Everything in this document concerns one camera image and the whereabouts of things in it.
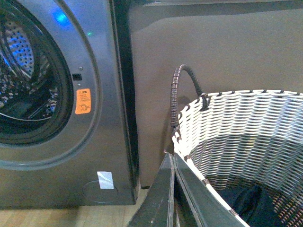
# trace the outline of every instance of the sticker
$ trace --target sticker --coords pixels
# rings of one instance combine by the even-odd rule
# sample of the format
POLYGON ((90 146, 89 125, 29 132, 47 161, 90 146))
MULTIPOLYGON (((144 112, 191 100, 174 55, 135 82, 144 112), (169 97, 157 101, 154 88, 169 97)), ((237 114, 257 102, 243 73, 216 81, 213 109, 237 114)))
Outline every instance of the sticker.
POLYGON ((114 189, 112 172, 97 172, 101 189, 114 189))
POLYGON ((77 90, 76 114, 87 114, 91 108, 90 89, 77 90))

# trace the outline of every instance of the orange warning label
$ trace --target orange warning label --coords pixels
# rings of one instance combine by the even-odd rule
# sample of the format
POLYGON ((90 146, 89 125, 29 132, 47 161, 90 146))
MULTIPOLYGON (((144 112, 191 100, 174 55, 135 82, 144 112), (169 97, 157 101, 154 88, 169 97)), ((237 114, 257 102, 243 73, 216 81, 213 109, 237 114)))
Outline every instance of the orange warning label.
POLYGON ((76 114, 87 114, 91 108, 90 89, 77 90, 76 114))

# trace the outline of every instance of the gray washing machine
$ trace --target gray washing machine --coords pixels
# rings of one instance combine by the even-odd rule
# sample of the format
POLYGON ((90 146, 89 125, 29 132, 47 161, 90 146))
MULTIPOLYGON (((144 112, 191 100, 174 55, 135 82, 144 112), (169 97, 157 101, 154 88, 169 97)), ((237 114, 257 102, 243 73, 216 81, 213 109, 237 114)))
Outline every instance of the gray washing machine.
POLYGON ((135 203, 115 21, 107 0, 0 1, 0 207, 135 203))

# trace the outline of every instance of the gray wall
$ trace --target gray wall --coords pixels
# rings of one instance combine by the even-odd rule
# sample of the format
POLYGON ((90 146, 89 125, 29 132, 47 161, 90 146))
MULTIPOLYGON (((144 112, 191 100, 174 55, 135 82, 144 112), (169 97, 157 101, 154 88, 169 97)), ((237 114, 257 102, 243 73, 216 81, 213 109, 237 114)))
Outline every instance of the gray wall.
MULTIPOLYGON (((142 186, 151 185, 170 144, 170 83, 178 65, 190 65, 205 92, 303 92, 302 8, 302 1, 289 1, 130 10, 142 186)), ((179 91, 182 106, 196 98, 185 74, 179 91)))

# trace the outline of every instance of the wooden floor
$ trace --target wooden floor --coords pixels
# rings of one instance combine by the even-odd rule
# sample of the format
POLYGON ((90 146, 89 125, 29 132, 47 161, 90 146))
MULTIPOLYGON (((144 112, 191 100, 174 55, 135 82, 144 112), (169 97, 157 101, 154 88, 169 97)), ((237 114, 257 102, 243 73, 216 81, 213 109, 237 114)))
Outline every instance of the wooden floor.
POLYGON ((62 210, 1 210, 0 227, 125 227, 148 190, 140 190, 135 206, 82 206, 62 210))

